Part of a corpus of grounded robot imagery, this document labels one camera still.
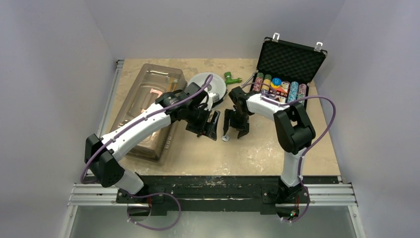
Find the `yellow dealer button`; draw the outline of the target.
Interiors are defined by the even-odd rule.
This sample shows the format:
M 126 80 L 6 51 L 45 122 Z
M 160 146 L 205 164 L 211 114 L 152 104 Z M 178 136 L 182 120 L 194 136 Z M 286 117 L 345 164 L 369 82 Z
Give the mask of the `yellow dealer button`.
M 271 84 L 270 92 L 273 93 L 273 94 L 281 94 L 281 93 L 285 93 L 285 90 L 281 85 Z

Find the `blue poker button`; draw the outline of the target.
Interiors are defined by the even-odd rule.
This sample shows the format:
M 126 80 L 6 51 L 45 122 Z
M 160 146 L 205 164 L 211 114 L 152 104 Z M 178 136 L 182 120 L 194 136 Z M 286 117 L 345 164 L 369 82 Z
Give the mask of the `blue poker button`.
M 271 86 L 274 88 L 280 87 L 282 83 L 282 80 L 280 78 L 273 78 L 271 81 Z

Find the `clear round disc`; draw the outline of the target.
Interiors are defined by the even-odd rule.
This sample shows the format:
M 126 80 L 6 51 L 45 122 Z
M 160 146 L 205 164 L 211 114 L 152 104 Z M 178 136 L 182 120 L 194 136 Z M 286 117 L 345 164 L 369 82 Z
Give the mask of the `clear round disc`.
M 288 94 L 290 90 L 290 82 L 288 81 L 282 81 L 281 88 L 283 90 L 283 94 Z

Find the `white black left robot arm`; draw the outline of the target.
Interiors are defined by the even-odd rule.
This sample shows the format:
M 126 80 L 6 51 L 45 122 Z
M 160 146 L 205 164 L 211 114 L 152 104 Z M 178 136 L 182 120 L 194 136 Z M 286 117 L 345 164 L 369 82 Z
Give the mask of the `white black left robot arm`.
M 210 102 L 208 93 L 192 83 L 184 91 L 163 93 L 143 113 L 119 129 L 102 137 L 90 135 L 86 139 L 86 165 L 80 182 L 88 183 L 85 177 L 90 170 L 95 176 L 93 182 L 102 187 L 117 186 L 128 192 L 136 203 L 145 201 L 148 190 L 144 182 L 138 174 L 123 168 L 120 160 L 141 141 L 176 121 L 184 120 L 187 131 L 216 140 L 220 111 L 212 110 L 211 105 L 203 106 L 202 102 Z

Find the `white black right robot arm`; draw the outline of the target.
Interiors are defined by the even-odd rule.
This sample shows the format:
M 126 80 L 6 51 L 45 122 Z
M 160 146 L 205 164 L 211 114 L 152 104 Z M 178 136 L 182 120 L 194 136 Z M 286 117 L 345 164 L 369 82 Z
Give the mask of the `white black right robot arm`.
M 223 133 L 230 128 L 241 138 L 250 131 L 250 116 L 261 115 L 274 122 L 279 145 L 284 150 L 283 171 L 279 180 L 278 195 L 285 202 L 291 201 L 303 188 L 303 160 L 312 146 L 316 132 L 301 103 L 282 104 L 260 93 L 233 88 L 229 94 L 232 109 L 224 113 Z

